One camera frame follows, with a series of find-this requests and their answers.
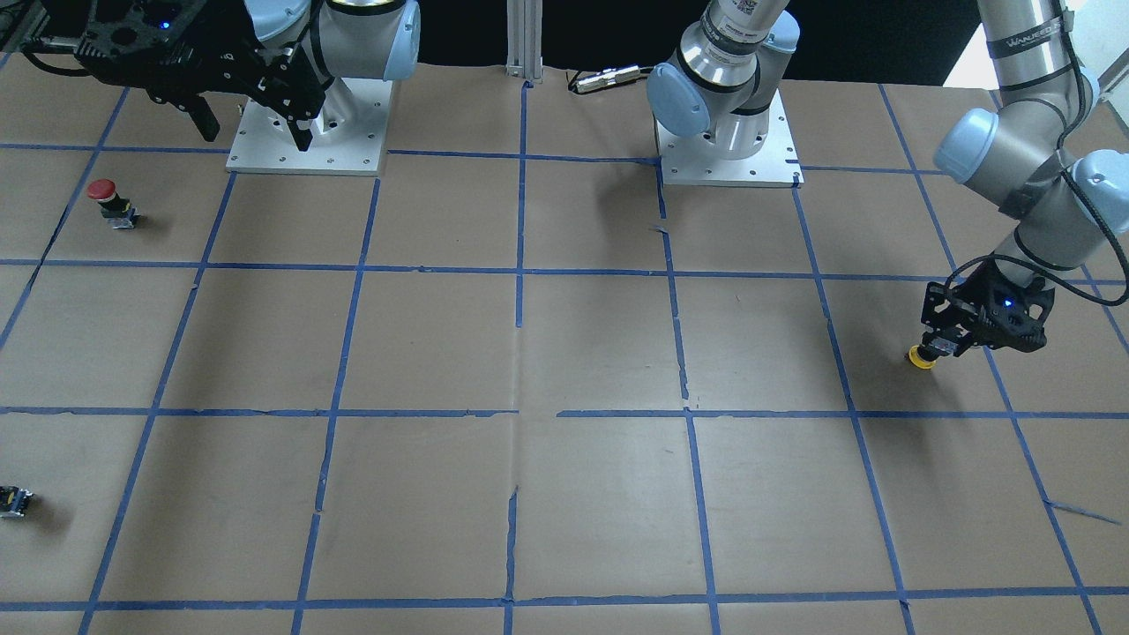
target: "grid square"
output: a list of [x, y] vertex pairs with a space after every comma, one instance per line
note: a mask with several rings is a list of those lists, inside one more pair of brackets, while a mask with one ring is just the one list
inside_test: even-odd
[[904, 85], [883, 88], [918, 169], [936, 169], [933, 155], [964, 113], [972, 108], [996, 112], [988, 92], [977, 88]]
[[3, 485], [36, 494], [27, 517], [3, 521], [0, 601], [90, 597], [143, 426], [145, 417], [0, 417]]
[[32, 266], [0, 264], [0, 324], [8, 323], [33, 271], [35, 267]]
[[370, 179], [240, 174], [211, 261], [357, 264], [371, 202]]
[[12, 55], [0, 69], [0, 142], [93, 146], [122, 88], [89, 77], [58, 77]]
[[1016, 226], [988, 199], [948, 176], [921, 176], [957, 266], [991, 253]]
[[681, 419], [523, 416], [515, 598], [702, 593], [689, 450]]
[[577, 157], [654, 157], [655, 118], [646, 81], [615, 90], [574, 95], [570, 71], [545, 68], [527, 94], [528, 151]]
[[861, 410], [996, 411], [1004, 400], [983, 354], [971, 350], [920, 371], [905, 359], [921, 341], [925, 282], [826, 280], [828, 305]]
[[1016, 410], [1129, 410], [1126, 349], [1100, 306], [1059, 290], [1047, 340], [1033, 354], [992, 354]]
[[680, 271], [812, 271], [790, 189], [671, 186], [663, 200]]
[[1091, 595], [1089, 601], [1104, 633], [1129, 633], [1129, 598]]
[[16, 635], [59, 635], [78, 633], [81, 612], [0, 612], [0, 632]]
[[1078, 635], [1093, 632], [1078, 598], [914, 600], [912, 611], [913, 629], [918, 635]]
[[192, 275], [44, 268], [0, 353], [2, 401], [148, 408]]
[[143, 89], [130, 90], [122, 112], [117, 116], [114, 130], [106, 138], [106, 145], [113, 147], [139, 148], [200, 148], [221, 150], [216, 157], [221, 164], [231, 139], [239, 128], [239, 108], [247, 104], [244, 95], [226, 93], [208, 93], [204, 95], [211, 106], [216, 120], [219, 121], [219, 136], [215, 141], [205, 141], [187, 115], [170, 104], [155, 104]]
[[719, 593], [894, 589], [850, 420], [697, 429]]
[[309, 597], [498, 598], [514, 420], [338, 420]]
[[[154, 179], [154, 169], [176, 179]], [[142, 216], [137, 228], [110, 228], [84, 186], [49, 260], [200, 260], [227, 185], [219, 157], [100, 153], [89, 182], [98, 179], [113, 180], [137, 207]]]
[[343, 408], [514, 407], [514, 278], [365, 275]]
[[721, 604], [721, 629], [758, 635], [903, 635], [898, 602]]
[[785, 80], [780, 96], [804, 165], [909, 167], [877, 86]]
[[304, 635], [498, 635], [502, 609], [306, 610]]
[[[1129, 522], [1129, 425], [1124, 420], [1021, 421], [1047, 495]], [[1082, 580], [1092, 586], [1129, 586], [1129, 531], [1058, 511], [1059, 525]]]
[[1073, 585], [1010, 421], [863, 429], [907, 588]]
[[160, 633], [161, 635], [264, 635], [289, 633], [291, 611], [270, 610], [165, 610], [98, 611], [90, 623], [90, 635], [121, 633]]
[[502, 67], [417, 64], [396, 84], [388, 118], [393, 150], [517, 153], [523, 80]]
[[324, 440], [324, 419], [158, 418], [102, 599], [294, 598]]
[[514, 267], [517, 183], [516, 159], [390, 155], [369, 263]]
[[842, 410], [811, 280], [680, 278], [690, 403], [707, 410]]
[[526, 276], [523, 412], [682, 408], [667, 281]]
[[809, 172], [799, 197], [823, 273], [949, 271], [921, 190], [910, 174]]
[[0, 188], [0, 258], [43, 255], [89, 160], [84, 151], [0, 149], [10, 184]]
[[525, 266], [664, 270], [655, 167], [530, 162]]
[[353, 279], [350, 271], [209, 270], [163, 406], [329, 408]]
[[706, 604], [519, 607], [514, 610], [515, 635], [706, 635], [709, 632]]

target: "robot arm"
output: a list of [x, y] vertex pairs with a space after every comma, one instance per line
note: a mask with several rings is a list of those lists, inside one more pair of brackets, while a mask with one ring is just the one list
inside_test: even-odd
[[921, 321], [930, 330], [909, 355], [922, 368], [973, 346], [1042, 348], [1056, 286], [1106, 305], [1126, 299], [1088, 296], [1059, 278], [1105, 243], [1124, 269], [1114, 235], [1129, 229], [1129, 155], [1097, 150], [1078, 159], [1062, 148], [1101, 92], [1070, 46], [1070, 15], [1058, 0], [979, 6], [1004, 105], [969, 112], [935, 163], [1019, 223], [991, 254], [928, 286]]
[[24, 45], [33, 63], [72, 54], [99, 81], [175, 105], [209, 141], [219, 123], [202, 93], [247, 95], [306, 150], [335, 78], [405, 79], [419, 52], [417, 0], [42, 1], [49, 19]]

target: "small electronic component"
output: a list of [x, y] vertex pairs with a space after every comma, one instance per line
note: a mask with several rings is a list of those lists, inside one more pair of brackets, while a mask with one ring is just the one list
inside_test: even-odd
[[35, 494], [23, 487], [0, 485], [0, 519], [21, 519]]
[[99, 179], [86, 189], [86, 195], [102, 207], [102, 217], [114, 229], [132, 229], [137, 225], [138, 214], [129, 199], [117, 193], [117, 186], [108, 179]]

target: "red button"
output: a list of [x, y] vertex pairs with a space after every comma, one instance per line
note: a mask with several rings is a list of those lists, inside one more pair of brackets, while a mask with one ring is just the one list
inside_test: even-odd
[[90, 197], [96, 201], [104, 201], [106, 199], [112, 199], [114, 192], [117, 191], [117, 186], [110, 179], [99, 179], [94, 183], [90, 183], [86, 188], [86, 195]]

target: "metal post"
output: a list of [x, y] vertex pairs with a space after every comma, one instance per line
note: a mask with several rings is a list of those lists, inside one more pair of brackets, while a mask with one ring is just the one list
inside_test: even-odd
[[542, 0], [507, 0], [509, 55], [506, 72], [541, 82]]

